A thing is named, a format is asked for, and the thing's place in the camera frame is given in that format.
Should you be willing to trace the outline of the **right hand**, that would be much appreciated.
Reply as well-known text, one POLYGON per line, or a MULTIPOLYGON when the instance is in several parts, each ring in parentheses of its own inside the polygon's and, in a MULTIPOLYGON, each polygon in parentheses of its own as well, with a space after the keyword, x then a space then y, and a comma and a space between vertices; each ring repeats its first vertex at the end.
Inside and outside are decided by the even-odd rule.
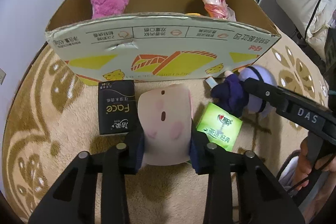
MULTIPOLYGON (((301 180, 304 178, 308 177, 309 174, 311 173, 311 170, 313 169, 310 161, 307 159, 307 154, 308 154, 308 147, 307 147, 307 137, 301 142, 300 145, 300 153, 298 157, 298 162, 297 166, 295 169, 294 177, 293 177, 293 185, 296 185, 299 183, 301 180)), ((324 156, 323 158, 319 159, 315 163, 315 169, 320 169, 330 158, 331 154, 324 156)), ((322 171, 327 172, 335 172, 335 158, 329 162, 329 165, 327 165, 322 171)), ((295 190, 300 190, 303 187, 306 187, 309 183, 309 180, 306 180, 302 184, 298 185, 295 190)))

